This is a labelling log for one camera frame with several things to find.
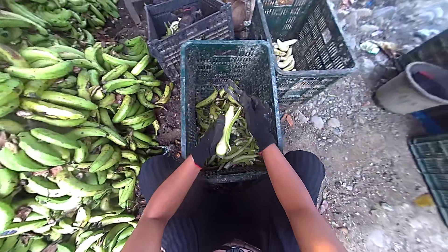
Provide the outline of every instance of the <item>person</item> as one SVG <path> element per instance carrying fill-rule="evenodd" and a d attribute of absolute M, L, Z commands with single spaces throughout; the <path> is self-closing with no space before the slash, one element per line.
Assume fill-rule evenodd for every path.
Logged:
<path fill-rule="evenodd" d="M 165 156 L 143 164 L 147 206 L 122 252 L 346 251 L 316 209 L 322 162 L 306 151 L 283 155 L 269 132 L 269 111 L 246 97 L 240 102 L 267 175 L 236 190 L 216 190 L 198 176 L 222 136 L 218 118 L 181 164 Z"/>

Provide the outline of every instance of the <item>gloved hand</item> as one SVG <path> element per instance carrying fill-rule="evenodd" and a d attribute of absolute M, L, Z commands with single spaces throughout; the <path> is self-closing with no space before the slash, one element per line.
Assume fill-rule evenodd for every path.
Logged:
<path fill-rule="evenodd" d="M 204 167 L 207 158 L 216 154 L 216 145 L 221 140 L 224 125 L 225 117 L 220 115 L 215 123 L 210 125 L 199 143 L 193 147 L 191 156 L 193 156 L 195 164 Z"/>
<path fill-rule="evenodd" d="M 265 108 L 261 100 L 253 96 L 241 96 L 240 103 L 244 107 L 247 127 L 257 140 L 260 152 L 276 143 L 275 137 L 269 132 L 271 125 L 269 108 Z"/>

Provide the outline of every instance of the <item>gray bucket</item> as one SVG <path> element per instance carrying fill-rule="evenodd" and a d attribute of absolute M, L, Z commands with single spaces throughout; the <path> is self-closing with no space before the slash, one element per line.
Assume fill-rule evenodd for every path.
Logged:
<path fill-rule="evenodd" d="M 412 76 L 420 71 L 429 73 L 435 85 L 417 83 Z M 382 85 L 375 96 L 379 105 L 398 114 L 448 104 L 448 70 L 426 62 L 413 62 Z"/>

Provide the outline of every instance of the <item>ground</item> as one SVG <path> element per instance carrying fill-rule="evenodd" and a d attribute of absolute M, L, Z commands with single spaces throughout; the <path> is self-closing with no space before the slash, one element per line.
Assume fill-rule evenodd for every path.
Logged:
<path fill-rule="evenodd" d="M 375 105 L 375 89 L 391 78 L 391 72 L 393 76 L 394 68 L 382 52 L 375 56 L 359 47 L 373 39 L 396 43 L 404 52 L 412 49 L 448 28 L 448 0 L 334 0 L 332 7 L 359 68 L 306 103 L 282 108 L 293 119 L 293 126 L 282 125 L 284 151 L 307 150 L 325 164 L 318 207 L 349 251 L 448 251 L 448 229 L 437 209 L 413 203 L 428 190 L 407 140 L 425 131 L 413 117 Z M 135 26 L 125 10 L 121 13 L 123 18 L 108 34 L 116 39 L 146 34 L 144 20 Z M 160 138 L 164 144 L 175 144 L 175 155 L 179 92 L 168 105 Z M 313 116 L 322 119 L 322 128 L 317 117 L 310 119 Z"/>

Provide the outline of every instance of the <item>plastic crate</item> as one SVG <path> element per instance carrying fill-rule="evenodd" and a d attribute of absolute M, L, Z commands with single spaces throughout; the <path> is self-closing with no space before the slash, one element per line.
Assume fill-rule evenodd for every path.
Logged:
<path fill-rule="evenodd" d="M 266 102 L 271 110 L 271 132 L 283 141 L 272 47 L 263 40 L 188 41 L 181 47 L 181 145 L 186 158 L 199 141 L 195 105 L 224 87 L 228 79 L 239 81 L 248 95 Z M 228 170 L 209 170 L 201 174 L 210 183 L 252 180 L 266 173 L 263 166 L 245 166 Z"/>
<path fill-rule="evenodd" d="M 402 72 L 414 61 L 424 61 L 448 69 L 448 30 L 401 55 L 395 63 L 397 69 Z"/>
<path fill-rule="evenodd" d="M 409 149 L 448 226 L 448 134 L 411 139 Z"/>
<path fill-rule="evenodd" d="M 177 20 L 173 11 L 196 7 L 203 19 L 162 39 L 166 34 L 165 22 Z M 170 0 L 156 5 L 145 5 L 148 21 L 148 45 L 168 78 L 174 82 L 181 76 L 181 45 L 192 39 L 233 39 L 232 7 L 218 0 Z"/>
<path fill-rule="evenodd" d="M 257 0 L 248 34 L 270 43 L 298 39 L 292 45 L 297 70 L 283 71 L 275 62 L 279 103 L 303 103 L 356 69 L 327 0 L 295 0 L 282 6 L 275 2 L 264 0 L 263 7 Z"/>

